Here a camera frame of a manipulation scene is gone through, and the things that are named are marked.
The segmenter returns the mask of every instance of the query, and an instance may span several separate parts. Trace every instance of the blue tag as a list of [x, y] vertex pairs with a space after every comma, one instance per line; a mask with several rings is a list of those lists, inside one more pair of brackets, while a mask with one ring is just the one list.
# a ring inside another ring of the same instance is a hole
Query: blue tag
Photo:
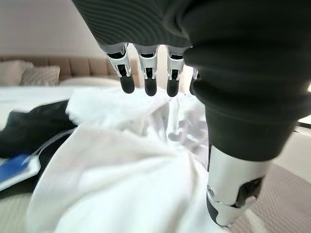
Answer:
[[20, 174], [27, 168], [29, 161], [29, 156], [25, 154], [4, 161], [0, 165], [0, 182]]

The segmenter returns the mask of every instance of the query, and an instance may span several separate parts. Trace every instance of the black fingertip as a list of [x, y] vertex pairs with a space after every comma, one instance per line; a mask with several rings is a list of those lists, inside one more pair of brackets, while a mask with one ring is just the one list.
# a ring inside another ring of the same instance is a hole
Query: black fingertip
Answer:
[[190, 83], [190, 87], [189, 87], [189, 91], [192, 95], [194, 95], [194, 91], [193, 91], [193, 83], [194, 83], [195, 79], [191, 79], [191, 83]]
[[176, 80], [168, 80], [167, 81], [167, 94], [170, 97], [174, 97], [178, 94], [178, 89], [179, 89], [179, 81]]
[[134, 79], [132, 75], [130, 77], [122, 76], [122, 78], [120, 78], [120, 82], [121, 82], [121, 87], [125, 93], [131, 94], [134, 92], [135, 84], [134, 84]]
[[156, 94], [156, 79], [145, 79], [145, 91], [148, 96], [154, 96]]

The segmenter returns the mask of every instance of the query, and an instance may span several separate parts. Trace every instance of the beige pillow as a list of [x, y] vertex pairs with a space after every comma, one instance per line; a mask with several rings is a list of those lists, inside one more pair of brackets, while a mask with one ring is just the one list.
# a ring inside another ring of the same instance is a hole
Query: beige pillow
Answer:
[[22, 74], [34, 65], [24, 61], [0, 62], [0, 86], [18, 86]]
[[58, 85], [59, 66], [33, 67], [27, 69], [21, 78], [21, 86], [56, 86]]
[[60, 86], [117, 86], [120, 81], [107, 77], [79, 77], [61, 81]]

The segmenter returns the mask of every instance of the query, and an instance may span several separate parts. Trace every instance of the white towel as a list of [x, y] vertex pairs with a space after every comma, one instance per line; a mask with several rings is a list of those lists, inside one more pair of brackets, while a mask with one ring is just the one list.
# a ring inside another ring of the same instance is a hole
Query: white towel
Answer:
[[[35, 189], [29, 232], [223, 232], [208, 214], [207, 170], [187, 149], [192, 144], [159, 133], [166, 132], [171, 118], [167, 102], [162, 90], [152, 99], [142, 90], [74, 92], [67, 113], [80, 125]], [[191, 141], [198, 143], [195, 137]]]

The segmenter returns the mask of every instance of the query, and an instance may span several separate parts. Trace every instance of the bed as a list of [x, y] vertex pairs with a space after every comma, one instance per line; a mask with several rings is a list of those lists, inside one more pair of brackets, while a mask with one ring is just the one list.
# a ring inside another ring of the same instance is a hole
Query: bed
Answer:
[[[79, 77], [99, 77], [118, 80], [114, 70], [104, 58], [85, 57], [49, 57], [49, 56], [0, 56], [0, 61], [25, 60], [35, 66], [60, 66], [60, 81], [77, 79]], [[133, 78], [136, 86], [141, 86], [137, 62], [132, 61]], [[0, 130], [5, 126], [8, 113], [13, 109], [29, 111], [32, 108], [55, 101], [68, 99], [79, 87], [0, 87]], [[283, 155], [276, 159], [267, 176], [267, 182], [262, 195], [247, 216], [236, 222], [232, 232], [250, 232], [250, 225], [257, 226], [253, 232], [308, 232], [310, 229], [310, 211], [302, 216], [302, 212], [311, 209], [311, 133], [293, 133]], [[30, 194], [23, 194], [6, 200], [0, 196], [0, 232], [23, 233], [24, 212], [30, 201]], [[285, 201], [290, 209], [284, 208]], [[291, 219], [280, 219], [280, 212], [288, 212]], [[253, 218], [254, 213], [264, 218], [264, 226]]]

